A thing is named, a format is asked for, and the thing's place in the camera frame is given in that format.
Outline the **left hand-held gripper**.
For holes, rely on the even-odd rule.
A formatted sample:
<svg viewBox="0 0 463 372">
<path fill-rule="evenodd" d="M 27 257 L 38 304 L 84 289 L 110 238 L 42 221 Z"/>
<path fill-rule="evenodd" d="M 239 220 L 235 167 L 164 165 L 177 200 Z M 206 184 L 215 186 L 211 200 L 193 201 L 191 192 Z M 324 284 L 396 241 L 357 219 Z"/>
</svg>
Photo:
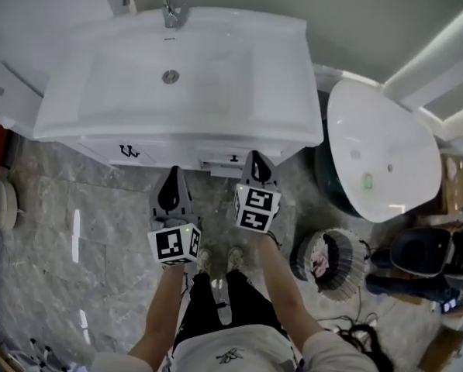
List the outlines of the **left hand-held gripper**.
<svg viewBox="0 0 463 372">
<path fill-rule="evenodd" d="M 202 232 L 199 217 L 185 215 L 192 211 L 192 196 L 182 168 L 173 166 L 159 177 L 150 193 L 150 207 L 154 214 L 147 239 L 154 259 L 163 265 L 196 262 Z"/>
</svg>

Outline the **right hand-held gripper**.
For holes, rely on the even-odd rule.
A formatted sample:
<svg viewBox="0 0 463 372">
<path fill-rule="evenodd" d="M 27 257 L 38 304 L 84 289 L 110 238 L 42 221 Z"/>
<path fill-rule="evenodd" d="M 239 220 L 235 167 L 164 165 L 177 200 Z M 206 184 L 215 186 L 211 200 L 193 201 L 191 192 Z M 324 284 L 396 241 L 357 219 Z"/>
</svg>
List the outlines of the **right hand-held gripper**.
<svg viewBox="0 0 463 372">
<path fill-rule="evenodd" d="M 249 185 L 276 184 L 275 165 L 263 153 L 252 150 L 247 155 L 240 183 L 234 197 L 236 227 L 266 233 L 279 211 L 282 195 Z"/>
</svg>

